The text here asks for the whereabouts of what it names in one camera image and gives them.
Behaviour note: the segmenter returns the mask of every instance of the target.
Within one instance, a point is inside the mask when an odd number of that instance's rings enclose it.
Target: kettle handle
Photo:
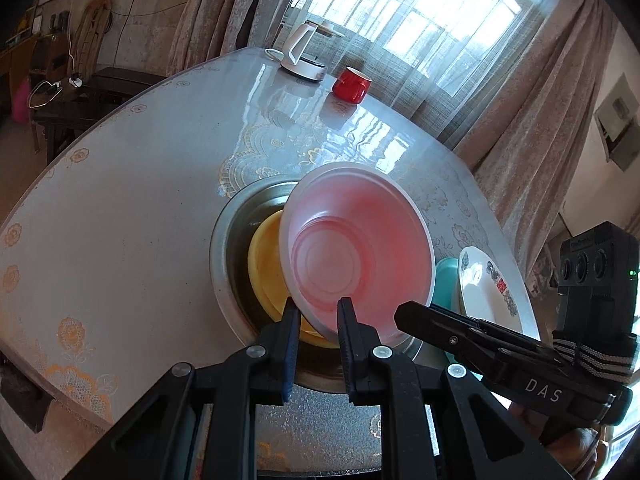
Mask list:
[[[308,33],[309,31],[315,32],[316,28],[318,28],[317,25],[311,25],[310,23],[303,23],[294,31],[294,33],[291,36],[289,36],[287,41],[284,42],[284,45],[282,46],[282,53],[284,54],[285,57],[287,57],[287,59],[289,59],[291,64],[293,65],[297,64],[298,61],[300,60],[300,55],[302,54],[300,52],[298,56],[294,56],[293,49],[302,40],[302,38],[306,33]]]

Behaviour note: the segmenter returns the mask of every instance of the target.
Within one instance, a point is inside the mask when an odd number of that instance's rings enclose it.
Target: sheer curtain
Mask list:
[[[307,19],[345,34],[316,34],[305,54],[334,76],[352,66],[370,94],[453,148],[495,94],[545,18],[548,0],[292,0],[274,47]]]

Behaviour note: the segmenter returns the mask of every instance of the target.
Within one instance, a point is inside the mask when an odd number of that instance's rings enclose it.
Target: floor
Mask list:
[[[47,163],[44,139],[33,149],[31,129],[0,120],[0,224]],[[103,430],[54,401],[43,430],[34,434],[0,397],[0,428],[36,480],[60,480],[100,439]]]

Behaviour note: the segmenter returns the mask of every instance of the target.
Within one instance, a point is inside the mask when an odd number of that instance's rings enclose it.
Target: yellow bowl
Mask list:
[[[278,250],[281,216],[282,211],[275,212],[260,224],[251,238],[247,257],[249,280],[255,297],[274,321],[282,318],[284,305],[290,296],[282,277]],[[322,348],[338,348],[337,344],[331,343],[316,332],[304,317],[300,323],[300,339]]]

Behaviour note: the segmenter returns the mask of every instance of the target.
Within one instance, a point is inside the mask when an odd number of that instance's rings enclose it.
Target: pink bowl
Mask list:
[[[431,303],[435,262],[422,215],[401,187],[367,166],[334,162],[302,178],[285,204],[279,244],[293,300],[329,341],[338,342],[342,297],[390,346],[408,337],[394,322],[398,305]]]

